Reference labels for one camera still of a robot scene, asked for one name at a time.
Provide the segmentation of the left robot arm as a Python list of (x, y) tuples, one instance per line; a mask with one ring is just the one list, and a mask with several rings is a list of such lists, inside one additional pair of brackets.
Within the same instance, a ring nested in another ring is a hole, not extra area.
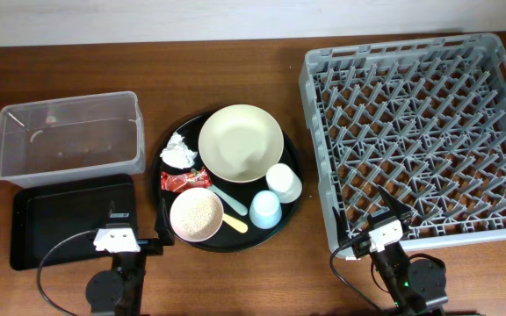
[(93, 240), (95, 250), (112, 258), (112, 266), (87, 283), (85, 297), (92, 315), (139, 315), (146, 262), (175, 243), (173, 233), (153, 239), (137, 237), (135, 211), (117, 210), (111, 201), (105, 225)]

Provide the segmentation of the white cup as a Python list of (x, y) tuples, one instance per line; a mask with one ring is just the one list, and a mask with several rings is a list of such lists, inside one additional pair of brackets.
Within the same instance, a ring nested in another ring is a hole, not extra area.
[(302, 183), (291, 167), (284, 163), (271, 166), (265, 176), (268, 188), (282, 204), (297, 200), (302, 193)]

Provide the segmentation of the light blue cup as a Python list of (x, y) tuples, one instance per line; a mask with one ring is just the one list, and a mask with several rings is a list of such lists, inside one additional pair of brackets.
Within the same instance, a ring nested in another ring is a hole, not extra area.
[(278, 196), (270, 190), (259, 191), (249, 207), (249, 218), (258, 228), (273, 228), (282, 218)]

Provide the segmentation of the cream plate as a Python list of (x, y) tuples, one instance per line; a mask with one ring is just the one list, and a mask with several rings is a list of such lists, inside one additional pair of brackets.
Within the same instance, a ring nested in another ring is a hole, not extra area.
[(279, 162), (284, 134), (269, 112), (254, 105), (234, 104), (206, 119), (199, 131), (198, 150), (215, 176), (231, 183), (250, 183)]

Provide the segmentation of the pink bowl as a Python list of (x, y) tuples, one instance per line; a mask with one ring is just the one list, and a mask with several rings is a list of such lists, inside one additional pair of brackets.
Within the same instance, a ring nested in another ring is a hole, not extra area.
[(213, 192), (193, 188), (180, 193), (173, 201), (170, 224), (182, 240), (201, 242), (219, 231), (223, 214), (223, 205)]

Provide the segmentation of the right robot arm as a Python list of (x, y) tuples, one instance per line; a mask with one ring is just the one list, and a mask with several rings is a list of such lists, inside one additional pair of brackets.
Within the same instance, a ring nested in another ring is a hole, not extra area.
[(348, 285), (380, 315), (444, 315), (443, 305), (448, 302), (445, 263), (426, 254), (406, 254), (401, 240), (408, 235), (412, 208), (381, 186), (378, 193), (387, 208), (370, 215), (364, 232), (340, 240), (329, 258), (332, 272), (340, 281), (346, 281), (337, 272), (334, 260), (339, 252), (350, 248), (356, 258), (371, 257), (371, 272), (379, 273), (386, 286), (384, 291), (394, 301), (394, 308), (383, 310)]

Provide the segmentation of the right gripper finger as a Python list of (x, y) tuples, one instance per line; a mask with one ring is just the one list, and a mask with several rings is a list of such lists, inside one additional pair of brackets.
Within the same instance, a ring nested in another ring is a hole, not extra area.
[(394, 213), (395, 216), (411, 216), (412, 215), (412, 208), (409, 205), (403, 204), (401, 201), (397, 200), (394, 196), (388, 193), (386, 189), (379, 186), (378, 192), (386, 204), (386, 206), (389, 208), (391, 212)]
[(336, 221), (336, 237), (339, 246), (342, 246), (351, 237), (348, 233), (347, 219), (344, 212), (339, 211), (337, 208), (332, 208), (335, 221)]

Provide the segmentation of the grey dishwasher rack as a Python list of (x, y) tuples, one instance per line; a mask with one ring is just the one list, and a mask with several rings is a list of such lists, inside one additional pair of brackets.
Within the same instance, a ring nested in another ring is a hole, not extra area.
[(330, 250), (384, 209), (413, 210), (408, 251), (506, 240), (506, 50), (493, 33), (329, 47), (299, 79)]

